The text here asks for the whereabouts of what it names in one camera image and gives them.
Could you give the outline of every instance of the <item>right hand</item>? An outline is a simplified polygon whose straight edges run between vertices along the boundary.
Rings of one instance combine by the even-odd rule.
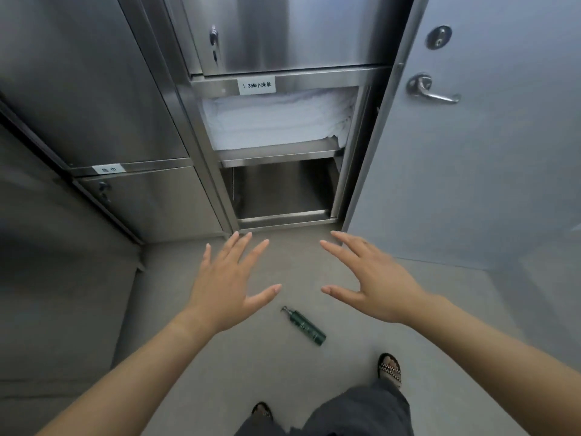
[[[353,271],[359,292],[336,285],[321,288],[337,300],[384,322],[406,324],[429,296],[416,280],[390,255],[351,234],[331,231],[349,249],[321,240],[321,246]]]

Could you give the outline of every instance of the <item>black and white sandal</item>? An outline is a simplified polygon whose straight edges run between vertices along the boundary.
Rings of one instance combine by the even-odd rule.
[[[391,358],[393,362],[396,363],[397,367],[389,366],[383,362],[383,360],[387,356],[389,358]],[[396,357],[393,356],[391,353],[385,352],[379,356],[379,359],[377,361],[377,377],[378,378],[381,378],[381,375],[380,375],[381,372],[387,373],[389,376],[391,376],[395,380],[397,380],[397,382],[399,382],[401,385],[401,383],[402,383],[402,369],[400,368],[399,362],[397,362]]]
[[[262,405],[262,407],[263,407],[263,409],[264,409],[264,411],[263,411],[263,412],[261,412],[261,414],[262,414],[263,416],[266,416],[267,418],[270,418],[270,420],[271,420],[271,421],[274,421],[274,417],[272,416],[272,411],[270,411],[270,407],[269,407],[269,406],[268,406],[268,405],[267,405],[265,402],[262,402],[262,401],[260,401],[258,404],[256,404],[256,405],[254,406],[254,408],[252,409],[252,413],[251,413],[251,415],[253,415],[253,414],[254,414],[254,412],[255,412],[256,410],[258,410],[258,406],[259,406],[259,405]]]

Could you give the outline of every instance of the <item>empty shelf compartment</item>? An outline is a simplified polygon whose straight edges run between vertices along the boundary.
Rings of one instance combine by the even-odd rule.
[[[220,150],[216,154],[222,168],[270,164],[297,160],[323,159],[342,153],[336,137],[295,142],[292,144]]]
[[[333,158],[223,168],[242,229],[326,220],[339,172]]]

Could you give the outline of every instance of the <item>dark trousers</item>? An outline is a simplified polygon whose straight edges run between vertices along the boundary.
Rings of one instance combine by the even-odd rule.
[[[248,418],[235,436],[286,436],[280,425],[262,415]],[[410,405],[402,393],[385,379],[370,386],[353,387],[321,405],[302,430],[291,428],[289,436],[413,436]]]

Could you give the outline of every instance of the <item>label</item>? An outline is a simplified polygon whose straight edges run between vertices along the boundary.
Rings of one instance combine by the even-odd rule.
[[[240,94],[276,93],[274,75],[238,78]]]
[[[97,174],[125,173],[125,168],[121,167],[121,164],[93,165],[93,170]]]

